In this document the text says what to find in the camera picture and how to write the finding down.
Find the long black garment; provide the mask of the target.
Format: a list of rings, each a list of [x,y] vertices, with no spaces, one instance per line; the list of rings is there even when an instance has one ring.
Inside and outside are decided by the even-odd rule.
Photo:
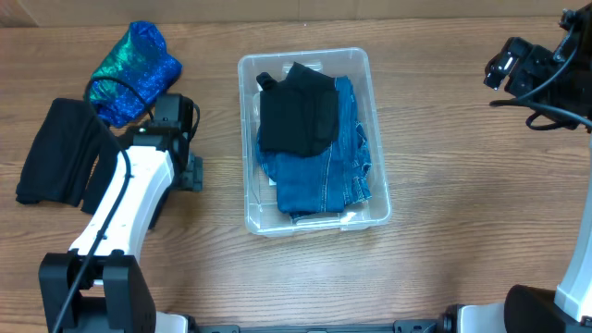
[[[20,204],[78,206],[101,147],[111,142],[89,106],[56,98],[37,132],[16,188]]]

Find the blue denim jeans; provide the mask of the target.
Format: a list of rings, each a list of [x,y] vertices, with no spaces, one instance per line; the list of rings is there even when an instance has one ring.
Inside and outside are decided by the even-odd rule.
[[[352,82],[346,76],[338,77],[335,87],[339,136],[323,153],[301,157],[265,153],[255,147],[260,167],[276,183],[278,210],[293,218],[341,213],[349,205],[372,198],[368,185],[372,160]]]

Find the square black garment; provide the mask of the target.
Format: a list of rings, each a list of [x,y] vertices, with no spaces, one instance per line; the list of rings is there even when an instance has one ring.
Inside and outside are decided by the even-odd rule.
[[[92,175],[88,181],[85,193],[82,196],[81,211],[93,215],[102,201],[107,188],[113,178],[117,167],[118,146],[129,148],[133,141],[132,133],[124,133],[117,137],[118,145],[112,142],[105,143],[98,154]]]

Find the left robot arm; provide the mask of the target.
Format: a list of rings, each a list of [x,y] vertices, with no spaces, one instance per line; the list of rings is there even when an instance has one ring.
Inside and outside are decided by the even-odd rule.
[[[49,253],[39,282],[51,332],[178,332],[197,329],[186,314],[157,311],[139,261],[172,191],[203,188],[203,161],[190,150],[200,121],[181,94],[157,98],[152,119],[128,128],[129,148],[91,221],[66,253]]]

